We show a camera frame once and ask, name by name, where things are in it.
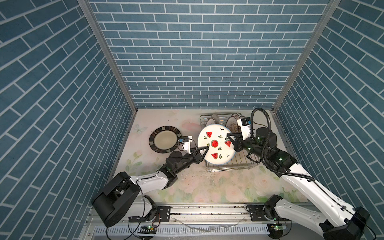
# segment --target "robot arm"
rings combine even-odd
[[[263,163],[278,177],[295,186],[321,211],[310,211],[273,195],[265,203],[267,218],[288,218],[317,232],[326,240],[361,238],[365,223],[370,216],[364,208],[354,208],[343,201],[315,180],[296,159],[278,149],[277,137],[270,129],[258,128],[252,137],[250,118],[240,119],[238,124],[242,133],[228,134],[235,150],[237,152],[246,150],[249,154],[262,157],[262,147],[267,142]]]
[[[177,174],[199,164],[204,160],[208,147],[190,147],[191,136],[179,140],[186,154],[174,151],[166,163],[153,174],[129,176],[126,172],[118,173],[104,188],[95,195],[92,205],[106,227],[118,223],[125,215],[129,217],[144,216],[151,220],[156,213],[156,204],[145,193],[157,189],[166,189],[176,180]]]

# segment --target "brick tile wallpaper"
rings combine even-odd
[[[383,34],[384,1],[342,0],[278,110],[301,163],[335,194],[364,206],[381,236]]]
[[[131,115],[76,0],[0,0],[0,239],[77,238]]]
[[[139,108],[271,108],[328,0],[91,0]]]

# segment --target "watermelon pattern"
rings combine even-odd
[[[218,146],[218,141],[213,140],[213,141],[211,142],[211,146],[212,146],[212,147],[217,147],[217,146]]]

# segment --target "mounting plate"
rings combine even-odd
[[[264,205],[247,205],[249,216],[251,217],[251,221],[260,222],[260,221],[269,221],[264,215],[263,211]]]
[[[156,212],[160,213],[160,222],[169,222],[170,206],[158,206]],[[145,220],[145,217],[129,217],[129,222],[145,222]]]

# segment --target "dish rack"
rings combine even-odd
[[[232,116],[233,113],[220,113],[217,114],[219,117],[219,124],[225,126],[225,123],[227,122],[228,118]],[[201,129],[205,128],[205,124],[207,123],[208,119],[212,117],[212,114],[210,115],[201,115],[200,116],[200,125]],[[254,166],[257,166],[258,164],[255,162],[252,162],[247,158],[248,152],[243,150],[241,152],[235,153],[235,156],[232,158],[231,161],[227,162],[226,164],[222,165],[216,165],[212,164],[205,160],[205,166],[207,167],[208,172],[218,172],[218,171],[228,171],[228,170],[234,170],[234,169],[249,169]],[[250,157],[255,161],[260,161],[259,157],[251,154]]]

